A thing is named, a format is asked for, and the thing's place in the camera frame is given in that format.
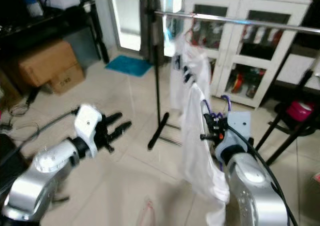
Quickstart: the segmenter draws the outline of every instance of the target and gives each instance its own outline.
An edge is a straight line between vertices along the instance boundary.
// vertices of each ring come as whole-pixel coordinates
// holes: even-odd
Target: clothes rack
[[[314,35],[320,35],[320,29],[317,28],[308,28],[308,27],[300,27],[300,26],[292,26],[292,25],[285,25],[285,24],[279,24],[279,23],[270,23],[270,22],[262,22],[262,21],[253,21],[253,20],[242,20],[242,19],[234,19],[234,18],[226,18],[226,17],[219,17],[219,16],[212,16],[212,15],[205,15],[205,14],[191,14],[191,13],[171,13],[171,12],[163,12],[159,10],[155,10],[153,8],[149,8],[148,12],[146,12],[149,15],[150,20],[153,22],[153,25],[155,25],[156,17],[171,17],[171,18],[180,18],[180,19],[191,19],[191,20],[199,20],[199,21],[207,21],[207,22],[220,22],[220,23],[233,23],[233,24],[240,24],[240,25],[253,25],[253,26],[264,26],[267,28],[276,28],[276,29],[281,29],[281,30],[290,30],[290,31],[295,31],[299,33],[304,33],[304,34],[314,34]],[[158,57],[158,45],[157,45],[157,39],[153,39],[153,52],[155,55],[155,59]],[[295,95],[297,93],[301,92],[308,80],[312,77],[315,76],[315,68],[317,64],[320,63],[320,51],[316,57],[316,59],[313,61],[312,65],[308,70],[305,71],[304,76],[302,77],[301,81],[299,84],[296,86],[296,88],[293,90],[293,93],[291,96],[287,97],[286,102],[284,103],[283,107],[280,109],[278,112],[276,118],[258,143],[256,150],[259,150],[262,146],[262,144],[266,141],[266,139],[269,137],[271,132],[274,130],[276,125],[279,123],[283,115],[286,113],[286,109],[288,106],[291,104],[293,99],[295,98]],[[158,129],[156,130],[155,134],[153,135],[151,141],[148,144],[148,150],[152,150],[156,141],[158,139],[164,140],[166,142],[175,144],[175,145],[180,145],[179,142],[173,141],[170,138],[166,138],[161,136],[161,132],[165,126],[174,128],[174,129],[179,129],[179,127],[167,123],[169,119],[169,112],[166,112],[161,119],[161,109],[160,109],[160,86],[159,86],[159,62],[155,60],[155,84],[156,84],[156,101],[157,101],[157,121],[158,121]],[[309,116],[309,118],[303,122],[292,134],[288,137],[288,139],[279,147],[279,149],[270,157],[270,159],[267,161],[268,165],[271,165],[277,157],[281,155],[282,152],[284,152],[290,144],[296,140],[296,138],[300,135],[300,133],[308,127],[311,123],[315,121],[315,119],[319,115],[319,104],[320,101],[316,102],[316,108],[314,109],[314,112]]]

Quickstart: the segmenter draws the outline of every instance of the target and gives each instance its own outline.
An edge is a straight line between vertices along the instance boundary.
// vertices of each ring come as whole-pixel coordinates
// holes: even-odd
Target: black cable
[[[48,124],[46,124],[45,126],[43,126],[42,128],[40,128],[39,130],[37,130],[37,132],[33,133],[31,136],[29,136],[24,142],[22,142],[19,147],[17,147],[15,150],[13,150],[12,152],[8,153],[3,160],[0,162],[0,167],[2,167],[12,156],[14,156],[16,153],[18,153],[28,142],[32,141],[34,139],[34,137],[37,137],[40,133],[42,133],[43,131],[47,130],[49,127],[51,127],[52,125],[56,124],[57,122],[61,121],[62,119],[64,119],[65,117],[71,115],[71,114],[77,114],[79,108],[75,109],[75,110],[71,110],[69,112],[66,112],[65,114],[62,114],[61,116],[57,117],[56,119],[52,120],[51,122],[49,122]]]
[[[291,212],[288,204],[287,204],[287,201],[286,201],[286,198],[285,198],[285,195],[284,195],[284,192],[282,191],[280,185],[279,185],[279,182],[277,181],[274,173],[272,172],[272,170],[270,169],[270,167],[267,165],[267,163],[264,161],[264,159],[261,157],[261,155],[255,150],[255,148],[238,132],[236,131],[233,127],[231,127],[230,125],[227,126],[228,129],[230,129],[232,132],[234,132],[243,142],[246,143],[246,145],[250,148],[250,150],[257,156],[257,158],[259,159],[259,161],[263,164],[263,166],[265,167],[265,169],[267,170],[268,174],[270,175],[270,177],[272,178],[277,190],[278,190],[278,194],[279,196],[281,197],[281,199],[283,200],[284,202],[284,205],[285,205],[285,208],[286,208],[286,211],[288,213],[288,216],[289,218],[291,219],[292,223],[294,226],[298,226],[298,223],[293,215],[293,213]]]

